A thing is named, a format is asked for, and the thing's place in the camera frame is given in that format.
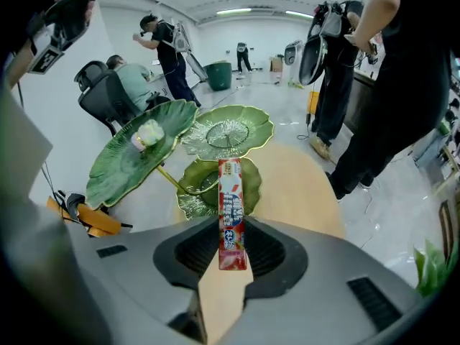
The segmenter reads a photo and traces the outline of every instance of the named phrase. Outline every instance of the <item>wooden table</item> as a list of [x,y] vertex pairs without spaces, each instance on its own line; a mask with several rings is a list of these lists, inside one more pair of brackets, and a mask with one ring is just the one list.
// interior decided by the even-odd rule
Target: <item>wooden table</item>
[[[269,142],[248,155],[262,176],[254,217],[284,222],[338,238],[345,237],[339,204],[321,167],[306,153]],[[178,208],[178,221],[185,216]],[[198,284],[208,344],[215,344],[242,313],[246,271],[221,271],[216,254]]]

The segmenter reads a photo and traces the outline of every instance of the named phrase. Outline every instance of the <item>tiled floor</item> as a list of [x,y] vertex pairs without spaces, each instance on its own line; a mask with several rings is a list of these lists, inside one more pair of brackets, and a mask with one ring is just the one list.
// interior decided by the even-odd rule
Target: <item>tiled floor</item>
[[[306,101],[310,88],[288,88],[274,73],[254,73],[237,80],[232,88],[213,92],[200,84],[195,93],[203,111],[229,104],[256,106],[266,111],[275,123],[274,140],[308,153],[324,170],[334,170],[332,162],[323,161],[310,147],[306,134]],[[337,160],[346,149],[350,132],[342,127],[331,151]],[[167,159],[165,169],[180,178],[195,159],[178,145]],[[133,231],[142,231],[171,224],[175,220],[177,201],[175,189],[158,172],[124,198],[112,211],[120,221],[134,224]],[[346,238],[397,272],[412,286],[417,283],[413,263],[413,247],[423,249],[425,238],[441,246],[438,219],[439,200],[432,196],[427,177],[417,169],[412,157],[401,152],[376,179],[369,190],[357,188],[340,203]]]

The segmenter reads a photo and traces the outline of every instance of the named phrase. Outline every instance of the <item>black chair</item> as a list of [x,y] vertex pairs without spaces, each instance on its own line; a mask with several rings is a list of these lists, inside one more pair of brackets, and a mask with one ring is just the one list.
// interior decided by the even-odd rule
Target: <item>black chair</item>
[[85,91],[78,98],[81,108],[108,127],[112,136],[116,134],[113,121],[124,126],[141,114],[129,99],[116,72],[107,70],[102,62],[86,64],[74,81],[81,91]]

